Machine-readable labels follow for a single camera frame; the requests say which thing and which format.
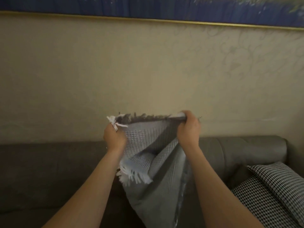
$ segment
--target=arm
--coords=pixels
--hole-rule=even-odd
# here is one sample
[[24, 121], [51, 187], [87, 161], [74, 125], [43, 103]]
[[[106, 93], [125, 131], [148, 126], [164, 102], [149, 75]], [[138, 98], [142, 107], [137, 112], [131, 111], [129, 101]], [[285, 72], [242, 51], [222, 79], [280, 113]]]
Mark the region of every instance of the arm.
[[123, 155], [127, 138], [108, 124], [104, 131], [107, 154], [70, 200], [43, 228], [97, 228], [108, 201], [112, 182]]
[[191, 111], [184, 111], [187, 122], [181, 123], [177, 138], [188, 158], [204, 220], [211, 227], [254, 227], [263, 225], [226, 187], [199, 148], [200, 123]]

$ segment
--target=beige wall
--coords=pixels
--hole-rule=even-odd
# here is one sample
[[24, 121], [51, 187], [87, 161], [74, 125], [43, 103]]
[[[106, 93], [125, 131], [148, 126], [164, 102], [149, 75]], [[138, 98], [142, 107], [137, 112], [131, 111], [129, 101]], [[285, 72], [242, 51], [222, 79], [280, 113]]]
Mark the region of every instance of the beige wall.
[[100, 140], [107, 115], [202, 116], [202, 135], [304, 131], [302, 32], [0, 18], [0, 143]]

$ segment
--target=blanket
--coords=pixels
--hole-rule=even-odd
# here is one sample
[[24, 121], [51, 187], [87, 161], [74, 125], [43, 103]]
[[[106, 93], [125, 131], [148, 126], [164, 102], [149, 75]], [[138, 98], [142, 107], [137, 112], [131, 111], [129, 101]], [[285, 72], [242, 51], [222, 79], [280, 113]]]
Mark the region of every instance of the blanket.
[[132, 208], [147, 228], [175, 228], [189, 173], [176, 137], [185, 115], [128, 114], [108, 119], [128, 139], [117, 175]]

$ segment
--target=framed painting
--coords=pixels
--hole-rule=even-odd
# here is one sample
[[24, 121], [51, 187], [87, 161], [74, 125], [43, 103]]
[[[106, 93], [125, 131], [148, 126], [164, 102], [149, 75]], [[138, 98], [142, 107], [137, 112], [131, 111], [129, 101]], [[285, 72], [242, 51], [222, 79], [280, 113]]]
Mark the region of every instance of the framed painting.
[[304, 27], [304, 0], [0, 0], [0, 11]]

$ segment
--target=black and white pillow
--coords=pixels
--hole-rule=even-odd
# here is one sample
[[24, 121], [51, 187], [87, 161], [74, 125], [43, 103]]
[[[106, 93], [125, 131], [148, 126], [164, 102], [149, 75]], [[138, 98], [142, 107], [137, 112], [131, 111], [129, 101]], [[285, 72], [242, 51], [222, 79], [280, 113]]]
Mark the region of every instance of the black and white pillow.
[[304, 227], [304, 178], [282, 162], [248, 168]]
[[265, 228], [301, 227], [256, 176], [250, 177], [232, 192]]

